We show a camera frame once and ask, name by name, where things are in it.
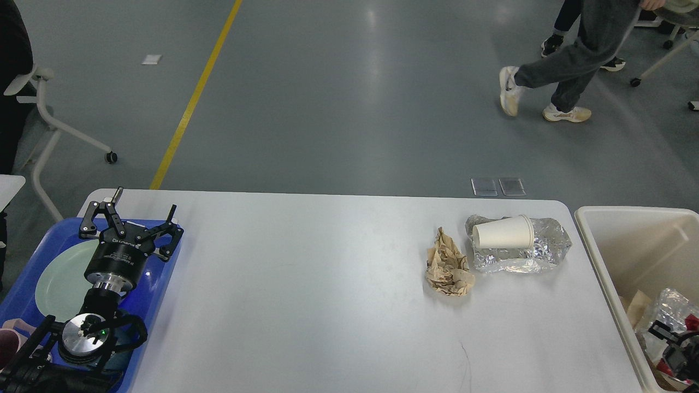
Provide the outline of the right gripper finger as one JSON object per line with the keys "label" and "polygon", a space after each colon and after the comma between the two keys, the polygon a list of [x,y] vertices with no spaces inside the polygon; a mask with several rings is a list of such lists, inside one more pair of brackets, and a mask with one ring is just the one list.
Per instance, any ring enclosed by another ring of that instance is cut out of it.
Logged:
{"label": "right gripper finger", "polygon": [[686,361],[682,347],[685,341],[684,334],[672,332],[669,326],[659,320],[653,322],[648,332],[659,340],[666,342],[661,356],[665,361]]}

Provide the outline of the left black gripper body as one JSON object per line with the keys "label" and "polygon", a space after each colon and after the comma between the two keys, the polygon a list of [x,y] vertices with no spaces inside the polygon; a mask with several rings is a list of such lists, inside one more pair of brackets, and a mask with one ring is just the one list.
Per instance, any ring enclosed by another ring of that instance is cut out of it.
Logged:
{"label": "left black gripper body", "polygon": [[84,273],[93,288],[129,293],[137,288],[148,257],[156,253],[155,227],[127,221],[122,238],[120,234],[115,227],[100,232],[94,224],[82,223],[82,238],[98,241]]}

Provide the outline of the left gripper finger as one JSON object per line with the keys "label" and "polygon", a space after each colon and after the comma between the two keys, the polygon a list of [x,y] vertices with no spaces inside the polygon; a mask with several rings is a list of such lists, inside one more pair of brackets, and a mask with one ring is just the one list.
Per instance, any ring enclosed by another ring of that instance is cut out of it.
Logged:
{"label": "left gripper finger", "polygon": [[[176,209],[177,205],[172,204],[168,216],[162,224],[140,230],[135,234],[134,244],[145,256],[155,255],[163,262],[168,262],[172,258],[184,235],[184,229],[177,224],[175,219]],[[168,243],[157,246],[156,241],[161,238],[168,238]]]}
{"label": "left gripper finger", "polygon": [[[103,234],[106,234],[107,230],[113,230],[115,232],[112,237],[116,236],[118,239],[124,239],[126,237],[125,224],[116,211],[116,204],[123,192],[124,187],[119,186],[112,197],[101,202],[91,201],[89,203],[85,216],[78,229],[78,237],[80,239],[102,239]],[[98,230],[94,222],[97,216],[103,216],[105,218],[107,229]]]}

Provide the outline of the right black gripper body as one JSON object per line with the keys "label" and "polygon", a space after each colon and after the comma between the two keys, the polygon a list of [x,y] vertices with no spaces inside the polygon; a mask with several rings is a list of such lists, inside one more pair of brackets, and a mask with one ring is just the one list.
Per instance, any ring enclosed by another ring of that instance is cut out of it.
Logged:
{"label": "right black gripper body", "polygon": [[698,340],[689,338],[676,350],[677,365],[674,366],[674,375],[681,380],[690,380],[698,383]]}

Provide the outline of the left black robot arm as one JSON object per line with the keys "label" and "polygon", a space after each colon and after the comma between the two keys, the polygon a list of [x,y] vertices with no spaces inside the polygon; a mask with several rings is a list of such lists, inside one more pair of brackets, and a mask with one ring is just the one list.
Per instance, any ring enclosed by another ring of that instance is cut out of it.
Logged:
{"label": "left black robot arm", "polygon": [[122,188],[44,236],[2,302],[3,392],[125,392],[184,229],[126,221]]}

